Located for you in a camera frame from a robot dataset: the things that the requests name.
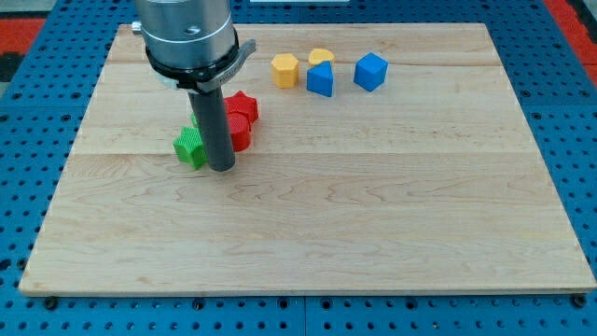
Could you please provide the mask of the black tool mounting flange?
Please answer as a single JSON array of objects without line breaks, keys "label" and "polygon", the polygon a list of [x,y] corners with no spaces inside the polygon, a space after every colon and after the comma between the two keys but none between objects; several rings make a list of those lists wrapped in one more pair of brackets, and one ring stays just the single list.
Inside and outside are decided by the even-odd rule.
[{"label": "black tool mounting flange", "polygon": [[192,69],[176,69],[158,62],[146,49],[146,57],[158,80],[174,90],[206,93],[222,87],[242,69],[245,61],[257,50],[255,39],[245,41],[218,61],[207,66]]}]

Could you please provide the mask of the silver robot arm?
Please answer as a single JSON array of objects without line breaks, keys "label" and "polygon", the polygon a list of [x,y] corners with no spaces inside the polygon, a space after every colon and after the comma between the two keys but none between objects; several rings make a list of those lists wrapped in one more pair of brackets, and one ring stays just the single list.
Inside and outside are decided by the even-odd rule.
[{"label": "silver robot arm", "polygon": [[235,164],[222,86],[257,50],[239,42],[226,0],[135,0],[146,57],[160,78],[187,91],[210,168]]}]

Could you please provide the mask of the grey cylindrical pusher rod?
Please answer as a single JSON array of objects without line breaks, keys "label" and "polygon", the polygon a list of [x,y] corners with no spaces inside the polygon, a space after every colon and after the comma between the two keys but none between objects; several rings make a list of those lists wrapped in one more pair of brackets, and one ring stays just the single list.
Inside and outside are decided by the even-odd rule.
[{"label": "grey cylindrical pusher rod", "polygon": [[190,92],[188,97],[210,168],[217,172],[231,169],[235,154],[222,90]]}]

